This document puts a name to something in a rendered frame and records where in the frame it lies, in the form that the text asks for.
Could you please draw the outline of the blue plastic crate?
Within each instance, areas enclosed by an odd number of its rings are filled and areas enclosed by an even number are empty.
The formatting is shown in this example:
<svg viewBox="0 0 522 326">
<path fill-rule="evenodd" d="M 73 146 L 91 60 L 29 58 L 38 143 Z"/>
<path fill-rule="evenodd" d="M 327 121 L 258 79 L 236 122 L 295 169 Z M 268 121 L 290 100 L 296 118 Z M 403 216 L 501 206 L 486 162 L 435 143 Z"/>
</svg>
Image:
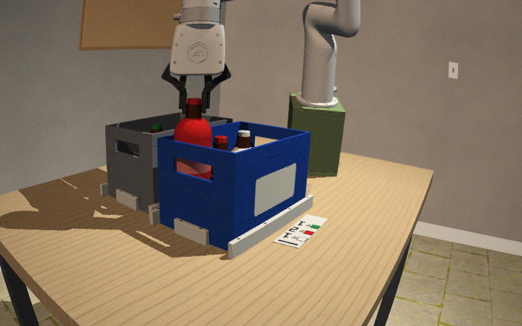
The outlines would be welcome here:
<svg viewBox="0 0 522 326">
<path fill-rule="evenodd" d="M 239 130 L 250 131 L 250 149 L 231 152 Z M 305 198 L 310 142 L 301 130 L 232 122 L 211 126 L 211 147 L 157 138 L 160 223 L 174 219 L 209 230 L 209 244 L 228 243 Z M 295 135 L 295 136 L 294 136 Z M 214 149 L 227 136 L 228 151 Z M 255 147 L 255 136 L 277 139 Z M 175 157 L 213 166 L 209 180 L 175 170 Z"/>
</svg>

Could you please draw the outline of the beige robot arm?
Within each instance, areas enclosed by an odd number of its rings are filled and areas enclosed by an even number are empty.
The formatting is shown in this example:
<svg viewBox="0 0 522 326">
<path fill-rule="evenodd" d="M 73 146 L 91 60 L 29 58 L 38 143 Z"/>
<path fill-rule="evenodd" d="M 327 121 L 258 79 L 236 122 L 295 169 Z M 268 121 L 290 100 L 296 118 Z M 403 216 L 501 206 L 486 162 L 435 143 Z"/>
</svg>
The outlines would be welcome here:
<svg viewBox="0 0 522 326">
<path fill-rule="evenodd" d="M 220 23 L 221 4 L 232 0 L 183 0 L 173 20 Z M 296 100 L 306 106 L 332 108 L 336 69 L 336 41 L 333 35 L 353 37 L 360 28 L 360 0 L 336 0 L 336 4 L 312 2 L 302 14 L 304 24 L 304 62 L 302 91 Z M 329 34 L 333 33 L 333 35 Z"/>
</svg>

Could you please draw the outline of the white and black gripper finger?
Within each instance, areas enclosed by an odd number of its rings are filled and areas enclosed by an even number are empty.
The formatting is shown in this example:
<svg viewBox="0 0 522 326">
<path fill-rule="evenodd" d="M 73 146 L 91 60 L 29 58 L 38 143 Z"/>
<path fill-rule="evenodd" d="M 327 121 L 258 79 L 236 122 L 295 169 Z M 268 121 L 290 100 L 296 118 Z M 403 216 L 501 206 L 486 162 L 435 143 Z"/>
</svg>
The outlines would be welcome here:
<svg viewBox="0 0 522 326">
<path fill-rule="evenodd" d="M 203 88 L 202 92 L 202 113 L 206 113 L 206 108 L 209 109 L 210 107 L 210 93 L 211 91 L 222 81 L 228 79 L 231 77 L 230 71 L 228 70 L 228 67 L 226 66 L 226 63 L 224 65 L 224 71 L 221 75 L 218 77 L 215 77 L 212 80 L 212 75 L 205 75 L 205 85 L 206 87 Z"/>
<path fill-rule="evenodd" d="M 186 113 L 187 92 L 186 92 L 186 78 L 185 75 L 180 75 L 180 81 L 170 75 L 170 63 L 167 65 L 161 78 L 173 84 L 179 91 L 179 109 L 182 109 L 182 114 Z"/>
</svg>

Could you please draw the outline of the red bottle with pink label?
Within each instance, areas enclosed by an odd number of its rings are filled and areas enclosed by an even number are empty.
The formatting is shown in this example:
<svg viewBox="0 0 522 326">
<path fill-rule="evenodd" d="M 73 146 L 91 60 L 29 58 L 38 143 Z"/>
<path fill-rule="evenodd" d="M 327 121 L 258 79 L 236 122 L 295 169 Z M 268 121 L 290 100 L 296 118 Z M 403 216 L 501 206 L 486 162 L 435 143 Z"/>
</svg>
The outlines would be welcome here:
<svg viewBox="0 0 522 326">
<path fill-rule="evenodd" d="M 201 117 L 201 98 L 188 98 L 186 117 L 175 127 L 173 140 L 211 147 L 212 131 L 209 123 Z M 211 166 L 175 157 L 175 170 L 203 179 L 211 178 Z"/>
<path fill-rule="evenodd" d="M 213 148 L 228 151 L 228 141 L 225 136 L 215 136 L 213 142 Z M 213 176 L 213 166 L 211 166 L 211 175 Z"/>
</svg>

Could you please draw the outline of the grey plastic crate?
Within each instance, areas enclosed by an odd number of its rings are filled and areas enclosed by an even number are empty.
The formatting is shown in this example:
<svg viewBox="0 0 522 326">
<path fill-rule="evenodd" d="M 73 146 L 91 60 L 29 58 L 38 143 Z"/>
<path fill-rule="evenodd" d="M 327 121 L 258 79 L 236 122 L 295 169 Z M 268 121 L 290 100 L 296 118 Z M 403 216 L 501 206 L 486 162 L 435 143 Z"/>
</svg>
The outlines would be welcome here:
<svg viewBox="0 0 522 326">
<path fill-rule="evenodd" d="M 179 112 L 105 126 L 110 196 L 121 189 L 138 197 L 139 210 L 149 213 L 148 206 L 159 202 L 157 138 L 174 134 L 185 117 Z M 162 124 L 162 132 L 152 134 L 152 124 Z"/>
</svg>

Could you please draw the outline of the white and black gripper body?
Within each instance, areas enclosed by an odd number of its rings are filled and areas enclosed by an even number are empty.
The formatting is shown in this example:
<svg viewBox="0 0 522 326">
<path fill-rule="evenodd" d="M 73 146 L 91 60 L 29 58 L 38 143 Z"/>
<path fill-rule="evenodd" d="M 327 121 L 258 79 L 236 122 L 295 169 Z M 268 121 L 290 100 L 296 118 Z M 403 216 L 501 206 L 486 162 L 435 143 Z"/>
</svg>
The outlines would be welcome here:
<svg viewBox="0 0 522 326">
<path fill-rule="evenodd" d="M 224 25 L 192 21 L 176 26 L 170 57 L 173 75 L 219 75 L 224 65 Z"/>
</svg>

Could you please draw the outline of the green bottle with pale green label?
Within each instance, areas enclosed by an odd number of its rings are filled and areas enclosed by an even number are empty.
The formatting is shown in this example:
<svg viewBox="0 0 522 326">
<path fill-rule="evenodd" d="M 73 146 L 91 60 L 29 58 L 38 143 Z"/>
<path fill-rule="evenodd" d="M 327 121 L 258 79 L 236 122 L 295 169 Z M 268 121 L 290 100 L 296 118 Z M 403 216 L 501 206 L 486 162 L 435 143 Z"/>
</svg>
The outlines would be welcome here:
<svg viewBox="0 0 522 326">
<path fill-rule="evenodd" d="M 152 124 L 151 133 L 162 132 L 162 124 Z"/>
</svg>

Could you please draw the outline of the white paper pick list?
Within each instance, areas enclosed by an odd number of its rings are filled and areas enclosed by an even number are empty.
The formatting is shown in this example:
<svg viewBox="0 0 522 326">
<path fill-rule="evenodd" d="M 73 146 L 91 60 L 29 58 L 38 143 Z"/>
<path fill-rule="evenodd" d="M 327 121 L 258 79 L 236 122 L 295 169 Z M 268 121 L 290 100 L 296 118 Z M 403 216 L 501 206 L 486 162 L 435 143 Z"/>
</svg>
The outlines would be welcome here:
<svg viewBox="0 0 522 326">
<path fill-rule="evenodd" d="M 299 249 L 327 220 L 306 214 L 273 242 Z"/>
</svg>

